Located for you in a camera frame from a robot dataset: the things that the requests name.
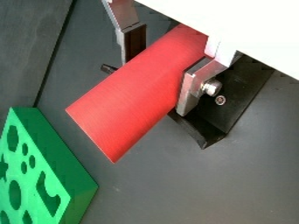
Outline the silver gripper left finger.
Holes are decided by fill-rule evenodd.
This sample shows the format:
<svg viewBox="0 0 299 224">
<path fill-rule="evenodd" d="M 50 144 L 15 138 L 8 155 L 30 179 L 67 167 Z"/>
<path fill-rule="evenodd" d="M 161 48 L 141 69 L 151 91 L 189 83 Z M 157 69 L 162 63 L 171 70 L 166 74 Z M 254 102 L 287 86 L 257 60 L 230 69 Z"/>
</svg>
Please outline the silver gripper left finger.
<svg viewBox="0 0 299 224">
<path fill-rule="evenodd" d="M 135 0 L 102 0 L 117 31 L 122 62 L 127 63 L 146 49 L 146 24 L 139 21 Z"/>
</svg>

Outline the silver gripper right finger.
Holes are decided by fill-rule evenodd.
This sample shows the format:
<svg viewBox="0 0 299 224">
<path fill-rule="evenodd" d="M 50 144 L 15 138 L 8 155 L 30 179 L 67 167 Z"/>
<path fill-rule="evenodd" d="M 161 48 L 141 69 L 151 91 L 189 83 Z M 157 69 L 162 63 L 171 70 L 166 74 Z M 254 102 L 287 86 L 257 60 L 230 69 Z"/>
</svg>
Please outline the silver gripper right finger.
<svg viewBox="0 0 299 224">
<path fill-rule="evenodd" d="M 222 88 L 222 83 L 215 80 L 218 74 L 241 58 L 242 53 L 235 52 L 229 64 L 221 64 L 215 59 L 203 56 L 185 71 L 182 79 L 182 91 L 177 103 L 177 113 L 186 116 L 197 107 L 199 99 L 205 94 L 215 96 Z"/>
</svg>

